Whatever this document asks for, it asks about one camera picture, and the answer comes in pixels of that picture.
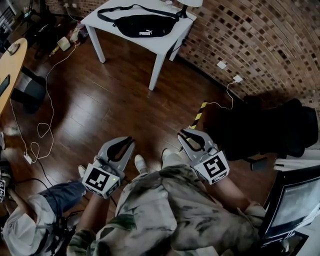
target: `puma logo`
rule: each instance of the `puma logo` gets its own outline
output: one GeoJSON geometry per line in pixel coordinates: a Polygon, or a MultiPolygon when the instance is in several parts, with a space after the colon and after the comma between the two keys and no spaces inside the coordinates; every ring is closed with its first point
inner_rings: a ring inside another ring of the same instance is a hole
{"type": "Polygon", "coordinates": [[[152,35],[152,30],[146,29],[145,32],[139,32],[139,35],[150,36],[152,35]]]}

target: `yellow and black tape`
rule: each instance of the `yellow and black tape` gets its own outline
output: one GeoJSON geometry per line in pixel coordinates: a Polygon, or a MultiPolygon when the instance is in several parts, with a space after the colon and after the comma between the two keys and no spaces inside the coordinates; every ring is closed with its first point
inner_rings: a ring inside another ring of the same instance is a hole
{"type": "Polygon", "coordinates": [[[203,113],[204,110],[205,110],[205,107],[206,107],[207,103],[208,103],[207,101],[204,101],[204,102],[202,103],[202,105],[201,105],[201,107],[200,107],[200,109],[199,109],[199,111],[198,111],[198,114],[196,115],[196,117],[195,117],[192,125],[190,126],[191,129],[196,129],[197,124],[198,124],[198,122],[199,122],[199,120],[200,120],[200,118],[201,118],[202,113],[203,113]]]}

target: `person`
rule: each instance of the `person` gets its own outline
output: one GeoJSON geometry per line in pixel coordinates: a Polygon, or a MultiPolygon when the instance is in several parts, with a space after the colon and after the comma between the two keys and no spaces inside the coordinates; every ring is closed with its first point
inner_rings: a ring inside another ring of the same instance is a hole
{"type": "MultiPolygon", "coordinates": [[[[9,162],[5,158],[1,157],[1,153],[5,149],[6,149],[5,135],[3,132],[0,132],[0,179],[7,182],[8,176],[6,174],[8,170],[11,170],[11,169],[10,169],[9,162]]],[[[9,218],[9,213],[5,207],[5,204],[1,202],[0,203],[0,228],[3,228],[8,218],[9,218]]]]}
{"type": "Polygon", "coordinates": [[[259,241],[265,210],[225,177],[207,191],[195,172],[169,149],[162,170],[140,175],[122,191],[106,224],[109,200],[93,195],[68,247],[68,256],[231,256],[259,241]]]}
{"type": "Polygon", "coordinates": [[[13,256],[29,256],[43,254],[50,248],[55,224],[63,213],[80,203],[86,187],[75,180],[54,185],[28,199],[22,198],[12,187],[8,187],[6,193],[17,207],[12,211],[6,201],[10,216],[1,232],[5,245],[0,249],[6,246],[13,256]]]}

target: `wooden floor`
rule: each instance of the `wooden floor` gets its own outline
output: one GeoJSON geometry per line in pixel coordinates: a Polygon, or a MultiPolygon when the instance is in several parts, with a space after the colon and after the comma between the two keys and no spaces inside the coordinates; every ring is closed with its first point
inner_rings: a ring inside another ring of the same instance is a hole
{"type": "MultiPolygon", "coordinates": [[[[121,136],[132,136],[136,140],[134,155],[141,154],[149,168],[160,170],[162,151],[165,148],[179,151],[177,132],[193,122],[203,100],[230,104],[224,91],[179,60],[164,61],[155,90],[149,91],[155,54],[109,33],[98,31],[97,34],[106,57],[104,64],[99,62],[88,39],[48,77],[47,88],[54,106],[54,144],[51,154],[41,159],[41,163],[53,184],[78,179],[78,165],[92,163],[103,143],[121,136]]],[[[24,64],[46,77],[53,65],[71,51],[60,50],[42,63],[34,60],[35,50],[31,48],[24,64]]],[[[24,89],[28,81],[28,77],[21,75],[17,87],[24,89]]],[[[12,103],[28,151],[31,142],[38,142],[39,156],[45,156],[52,138],[47,134],[40,139],[37,125],[49,123],[53,114],[48,95],[33,115],[24,113],[20,103],[12,103]]],[[[210,113],[218,110],[214,105],[208,108],[210,113]]],[[[7,147],[3,155],[11,163],[15,180],[38,178],[49,186],[39,163],[29,165],[23,158],[25,146],[10,104],[2,114],[1,126],[7,147]]],[[[133,158],[125,174],[129,180],[138,175],[133,158]]],[[[266,172],[253,173],[246,163],[236,161],[231,164],[230,177],[248,196],[263,204],[273,185],[275,172],[270,168],[266,172]]],[[[27,197],[43,189],[39,182],[30,181],[19,185],[17,191],[27,197]]],[[[118,189],[114,195],[116,201],[120,192],[118,189]]]]}

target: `charger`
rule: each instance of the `charger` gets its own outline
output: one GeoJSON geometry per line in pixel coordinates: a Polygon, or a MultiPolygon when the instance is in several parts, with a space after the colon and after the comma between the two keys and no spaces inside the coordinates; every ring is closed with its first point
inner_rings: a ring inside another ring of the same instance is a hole
{"type": "Polygon", "coordinates": [[[33,162],[33,161],[32,161],[32,158],[31,158],[30,155],[28,155],[27,152],[24,152],[23,157],[24,157],[24,159],[29,163],[29,165],[32,164],[32,162],[33,162]]]}

